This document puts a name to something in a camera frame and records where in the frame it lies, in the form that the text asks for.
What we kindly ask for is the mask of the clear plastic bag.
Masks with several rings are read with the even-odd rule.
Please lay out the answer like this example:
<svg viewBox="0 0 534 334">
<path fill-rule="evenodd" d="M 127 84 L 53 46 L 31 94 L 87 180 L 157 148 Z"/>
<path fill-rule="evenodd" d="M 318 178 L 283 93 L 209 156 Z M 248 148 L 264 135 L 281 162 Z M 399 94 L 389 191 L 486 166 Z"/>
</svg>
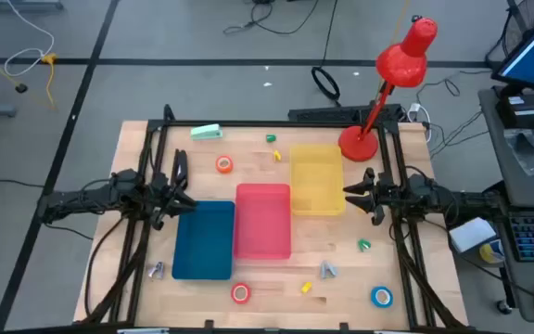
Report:
<svg viewBox="0 0 534 334">
<path fill-rule="evenodd" d="M 534 176 L 534 134 L 530 129 L 506 129 L 503 137 L 522 170 Z"/>
</svg>

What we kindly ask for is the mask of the yellow and blue roll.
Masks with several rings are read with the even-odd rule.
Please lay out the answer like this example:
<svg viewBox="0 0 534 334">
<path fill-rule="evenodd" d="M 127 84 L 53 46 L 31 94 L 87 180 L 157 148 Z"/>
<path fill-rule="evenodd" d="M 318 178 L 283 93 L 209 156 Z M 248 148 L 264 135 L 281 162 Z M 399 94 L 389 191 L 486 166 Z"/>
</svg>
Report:
<svg viewBox="0 0 534 334">
<path fill-rule="evenodd" d="M 504 262 L 504 251 L 502 242 L 499 239 L 482 244 L 478 251 L 481 259 L 486 263 L 498 264 Z"/>
</svg>

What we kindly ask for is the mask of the white power adapter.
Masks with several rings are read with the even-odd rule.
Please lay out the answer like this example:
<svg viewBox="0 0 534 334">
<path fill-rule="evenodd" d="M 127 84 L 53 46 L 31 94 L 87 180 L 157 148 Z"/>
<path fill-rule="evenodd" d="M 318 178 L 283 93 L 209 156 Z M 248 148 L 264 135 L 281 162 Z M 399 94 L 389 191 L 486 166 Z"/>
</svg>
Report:
<svg viewBox="0 0 534 334">
<path fill-rule="evenodd" d="M 431 119 L 428 111 L 425 107 L 423 107 L 419 103 L 412 103 L 408 111 L 406 112 L 406 116 L 409 122 L 418 122 L 417 116 L 422 113 L 425 118 L 422 120 L 422 124 L 426 128 L 426 142 L 429 143 L 432 137 L 432 131 L 429 129 L 431 124 Z"/>
</svg>

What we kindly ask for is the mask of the black power strip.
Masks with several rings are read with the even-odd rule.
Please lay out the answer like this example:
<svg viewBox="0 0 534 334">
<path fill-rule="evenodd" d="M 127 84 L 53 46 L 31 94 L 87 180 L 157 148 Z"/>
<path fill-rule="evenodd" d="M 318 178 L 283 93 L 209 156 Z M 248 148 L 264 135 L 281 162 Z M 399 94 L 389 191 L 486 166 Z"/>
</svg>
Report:
<svg viewBox="0 0 534 334">
<path fill-rule="evenodd" d="M 291 109 L 287 117 L 291 122 L 359 124 L 366 121 L 373 106 L 347 106 L 316 109 Z M 381 109 L 379 121 L 399 121 L 403 108 L 399 104 L 389 104 Z"/>
</svg>

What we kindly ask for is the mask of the red tape roll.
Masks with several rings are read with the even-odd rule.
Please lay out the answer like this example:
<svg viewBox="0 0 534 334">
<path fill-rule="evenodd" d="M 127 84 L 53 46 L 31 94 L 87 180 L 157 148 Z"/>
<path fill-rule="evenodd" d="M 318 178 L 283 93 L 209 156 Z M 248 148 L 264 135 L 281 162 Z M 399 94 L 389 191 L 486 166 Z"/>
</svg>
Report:
<svg viewBox="0 0 534 334">
<path fill-rule="evenodd" d="M 231 289 L 231 298 L 236 304 L 246 304 L 251 297 L 251 289 L 246 283 L 236 283 Z"/>
</svg>

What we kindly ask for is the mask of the blue tape roll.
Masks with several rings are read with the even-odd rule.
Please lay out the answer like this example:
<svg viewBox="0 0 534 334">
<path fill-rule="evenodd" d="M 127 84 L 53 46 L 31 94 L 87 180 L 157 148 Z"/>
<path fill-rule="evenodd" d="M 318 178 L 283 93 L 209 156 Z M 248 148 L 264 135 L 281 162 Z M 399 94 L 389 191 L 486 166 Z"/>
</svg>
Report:
<svg viewBox="0 0 534 334">
<path fill-rule="evenodd" d="M 385 286 L 377 286 L 371 290 L 371 302 L 377 308 L 389 308 L 394 301 L 392 291 Z"/>
</svg>

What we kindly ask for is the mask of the white cardboard box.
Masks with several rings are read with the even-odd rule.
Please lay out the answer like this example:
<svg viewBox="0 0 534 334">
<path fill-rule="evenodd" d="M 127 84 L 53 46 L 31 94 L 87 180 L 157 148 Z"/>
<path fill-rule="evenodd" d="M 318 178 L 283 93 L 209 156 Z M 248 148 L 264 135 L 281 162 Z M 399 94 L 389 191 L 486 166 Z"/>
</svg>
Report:
<svg viewBox="0 0 534 334">
<path fill-rule="evenodd" d="M 477 217 L 451 229 L 449 235 L 452 246 L 457 252 L 462 253 L 494 238 L 496 232 L 488 221 Z"/>
</svg>

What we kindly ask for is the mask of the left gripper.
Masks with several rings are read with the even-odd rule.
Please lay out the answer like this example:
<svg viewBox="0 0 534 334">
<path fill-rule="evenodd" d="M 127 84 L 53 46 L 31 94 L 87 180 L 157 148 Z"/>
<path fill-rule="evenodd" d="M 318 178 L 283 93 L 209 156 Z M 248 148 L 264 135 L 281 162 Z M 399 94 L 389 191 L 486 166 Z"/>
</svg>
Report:
<svg viewBox="0 0 534 334">
<path fill-rule="evenodd" d="M 151 225 L 160 231 L 165 215 L 172 217 L 193 212 L 197 202 L 185 194 L 181 187 L 173 189 L 165 173 L 156 173 L 150 182 L 150 198 L 152 199 Z"/>
</svg>

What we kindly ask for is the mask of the grey side desk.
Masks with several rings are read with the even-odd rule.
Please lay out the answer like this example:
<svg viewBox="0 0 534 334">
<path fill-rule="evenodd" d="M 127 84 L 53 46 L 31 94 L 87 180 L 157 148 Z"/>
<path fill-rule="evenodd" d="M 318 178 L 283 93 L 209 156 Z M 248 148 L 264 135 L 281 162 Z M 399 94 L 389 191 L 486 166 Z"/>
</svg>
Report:
<svg viewBox="0 0 534 334">
<path fill-rule="evenodd" d="M 502 181 L 497 187 L 508 199 L 512 208 L 524 213 L 534 213 L 534 176 L 526 175 L 503 137 L 502 121 L 496 110 L 499 98 L 492 89 L 480 90 L 477 95 L 502 174 Z M 517 260 L 512 241 L 505 238 L 502 244 L 508 276 L 520 287 L 533 290 L 534 262 Z"/>
</svg>

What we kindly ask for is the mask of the blue plastic bin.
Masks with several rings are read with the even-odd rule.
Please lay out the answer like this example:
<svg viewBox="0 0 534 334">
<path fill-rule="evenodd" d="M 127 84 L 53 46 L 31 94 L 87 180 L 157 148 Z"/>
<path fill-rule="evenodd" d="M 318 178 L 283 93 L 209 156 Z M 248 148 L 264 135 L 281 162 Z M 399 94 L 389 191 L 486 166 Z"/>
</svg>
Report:
<svg viewBox="0 0 534 334">
<path fill-rule="evenodd" d="M 172 277 L 179 280 L 229 280 L 233 271 L 235 204 L 200 201 L 179 217 Z"/>
</svg>

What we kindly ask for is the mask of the black box with labels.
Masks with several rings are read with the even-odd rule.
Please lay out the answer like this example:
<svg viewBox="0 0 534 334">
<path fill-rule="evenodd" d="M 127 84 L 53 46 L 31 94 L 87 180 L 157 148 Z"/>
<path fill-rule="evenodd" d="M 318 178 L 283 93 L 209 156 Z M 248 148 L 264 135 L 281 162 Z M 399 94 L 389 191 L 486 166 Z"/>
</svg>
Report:
<svg viewBox="0 0 534 334">
<path fill-rule="evenodd" d="M 504 97 L 497 110 L 505 128 L 534 129 L 534 95 Z"/>
</svg>

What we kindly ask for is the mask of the pink plastic bin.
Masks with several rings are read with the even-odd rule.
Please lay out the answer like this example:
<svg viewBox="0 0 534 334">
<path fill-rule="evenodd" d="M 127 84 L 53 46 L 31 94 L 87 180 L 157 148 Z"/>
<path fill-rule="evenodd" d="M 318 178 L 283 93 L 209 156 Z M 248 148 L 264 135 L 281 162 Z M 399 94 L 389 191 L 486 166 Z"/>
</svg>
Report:
<svg viewBox="0 0 534 334">
<path fill-rule="evenodd" d="M 290 257 L 289 185 L 245 183 L 236 187 L 234 255 L 247 260 Z"/>
</svg>

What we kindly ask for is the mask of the black floor fan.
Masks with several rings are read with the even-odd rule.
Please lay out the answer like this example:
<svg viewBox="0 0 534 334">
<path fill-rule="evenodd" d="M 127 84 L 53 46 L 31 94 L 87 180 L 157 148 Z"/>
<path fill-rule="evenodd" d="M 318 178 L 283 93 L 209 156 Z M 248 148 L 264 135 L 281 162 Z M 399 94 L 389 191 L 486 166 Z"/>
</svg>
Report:
<svg viewBox="0 0 534 334">
<path fill-rule="evenodd" d="M 495 70 L 500 61 L 492 57 L 498 53 L 505 60 L 525 38 L 534 31 L 534 0 L 505 0 L 506 19 L 496 43 L 484 57 L 485 65 Z"/>
</svg>

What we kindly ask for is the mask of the red desk lamp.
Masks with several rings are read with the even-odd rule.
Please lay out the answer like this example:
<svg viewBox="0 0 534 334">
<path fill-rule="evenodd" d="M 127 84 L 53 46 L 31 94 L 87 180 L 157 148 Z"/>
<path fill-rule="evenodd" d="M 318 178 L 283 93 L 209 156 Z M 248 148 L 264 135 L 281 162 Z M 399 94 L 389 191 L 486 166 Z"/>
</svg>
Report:
<svg viewBox="0 0 534 334">
<path fill-rule="evenodd" d="M 414 88 L 426 76 L 426 51 L 438 34 L 438 24 L 430 18 L 413 21 L 405 38 L 385 49 L 376 60 L 376 70 L 383 79 L 382 92 L 364 125 L 346 128 L 337 143 L 342 155 L 351 161 L 368 161 L 377 152 L 378 139 L 373 133 L 375 121 L 396 87 Z"/>
</svg>

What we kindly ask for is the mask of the mint green stapler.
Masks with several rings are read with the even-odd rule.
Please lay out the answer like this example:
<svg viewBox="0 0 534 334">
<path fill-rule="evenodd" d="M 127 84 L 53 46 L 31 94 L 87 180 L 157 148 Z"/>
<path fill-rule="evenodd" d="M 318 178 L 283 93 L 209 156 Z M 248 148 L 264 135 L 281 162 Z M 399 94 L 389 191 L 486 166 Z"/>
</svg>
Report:
<svg viewBox="0 0 534 334">
<path fill-rule="evenodd" d="M 218 139 L 223 137 L 223 130 L 218 123 L 203 125 L 192 128 L 190 137 L 194 141 Z"/>
</svg>

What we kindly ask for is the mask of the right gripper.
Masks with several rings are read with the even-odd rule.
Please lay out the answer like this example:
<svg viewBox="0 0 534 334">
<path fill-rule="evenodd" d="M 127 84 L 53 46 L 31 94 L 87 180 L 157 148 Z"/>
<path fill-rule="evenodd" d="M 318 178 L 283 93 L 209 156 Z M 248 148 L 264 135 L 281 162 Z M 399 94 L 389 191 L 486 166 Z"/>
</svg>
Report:
<svg viewBox="0 0 534 334">
<path fill-rule="evenodd" d="M 345 200 L 360 208 L 364 212 L 372 214 L 371 221 L 374 226 L 379 226 L 385 219 L 384 205 L 389 205 L 390 193 L 393 188 L 393 178 L 387 173 L 379 173 L 375 181 L 375 170 L 368 167 L 364 174 L 364 180 L 360 183 L 345 186 L 344 192 L 351 194 L 365 194 L 366 196 L 347 196 Z"/>
</svg>

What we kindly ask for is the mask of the yellow plastic bin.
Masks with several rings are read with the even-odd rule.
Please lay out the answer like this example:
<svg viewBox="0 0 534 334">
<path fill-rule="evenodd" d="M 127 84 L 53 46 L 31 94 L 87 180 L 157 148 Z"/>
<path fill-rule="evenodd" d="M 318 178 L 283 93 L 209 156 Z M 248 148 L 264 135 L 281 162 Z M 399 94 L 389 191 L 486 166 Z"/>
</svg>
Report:
<svg viewBox="0 0 534 334">
<path fill-rule="evenodd" d="M 290 149 L 291 210 L 296 215 L 345 212 L 343 160 L 332 144 L 298 144 Z"/>
</svg>

